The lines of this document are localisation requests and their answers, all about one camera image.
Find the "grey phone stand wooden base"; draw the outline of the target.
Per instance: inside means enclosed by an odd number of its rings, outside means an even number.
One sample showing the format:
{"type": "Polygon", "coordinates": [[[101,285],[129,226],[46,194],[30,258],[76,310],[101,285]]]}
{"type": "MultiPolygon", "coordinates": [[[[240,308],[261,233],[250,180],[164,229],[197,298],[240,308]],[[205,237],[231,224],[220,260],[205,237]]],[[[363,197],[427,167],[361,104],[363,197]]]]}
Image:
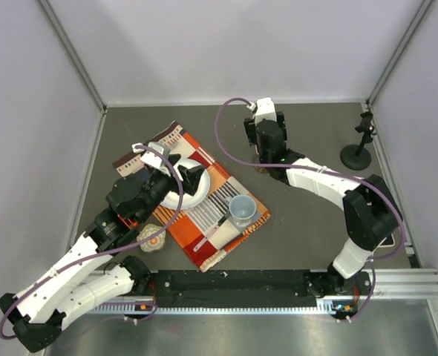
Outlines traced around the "grey phone stand wooden base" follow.
{"type": "Polygon", "coordinates": [[[272,171],[272,168],[264,167],[262,165],[259,155],[255,155],[252,162],[255,164],[254,169],[261,174],[270,174],[272,171]]]}

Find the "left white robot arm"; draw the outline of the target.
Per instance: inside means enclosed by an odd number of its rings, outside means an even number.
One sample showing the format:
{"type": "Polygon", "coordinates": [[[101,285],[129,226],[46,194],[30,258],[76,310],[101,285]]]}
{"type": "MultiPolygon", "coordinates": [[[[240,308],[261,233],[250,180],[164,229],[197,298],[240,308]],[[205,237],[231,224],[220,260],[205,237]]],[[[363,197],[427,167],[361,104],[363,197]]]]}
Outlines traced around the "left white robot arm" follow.
{"type": "Polygon", "coordinates": [[[127,256],[111,271],[84,284],[96,268],[109,262],[119,248],[135,242],[144,223],[170,192],[196,193],[203,165],[188,168],[176,164],[176,174],[152,168],[118,179],[106,200],[108,207],[85,229],[69,252],[33,286],[0,297],[15,338],[32,353],[52,344],[72,322],[111,298],[142,294],[150,283],[150,271],[141,259],[127,256]]]}

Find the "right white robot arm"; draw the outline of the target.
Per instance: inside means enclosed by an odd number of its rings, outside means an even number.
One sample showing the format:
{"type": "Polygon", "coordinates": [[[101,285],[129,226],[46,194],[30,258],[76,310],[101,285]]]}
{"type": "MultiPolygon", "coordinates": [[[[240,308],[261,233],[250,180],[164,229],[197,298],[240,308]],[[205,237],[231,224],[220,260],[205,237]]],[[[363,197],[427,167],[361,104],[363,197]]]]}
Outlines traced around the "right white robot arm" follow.
{"type": "Polygon", "coordinates": [[[258,167],[275,180],[321,197],[344,212],[348,238],[323,275],[311,277],[308,289],[316,297],[343,294],[376,249],[402,221],[402,215],[385,184],[375,174],[367,179],[345,176],[287,147],[284,115],[256,121],[246,118],[244,129],[258,152],[258,167]]]}

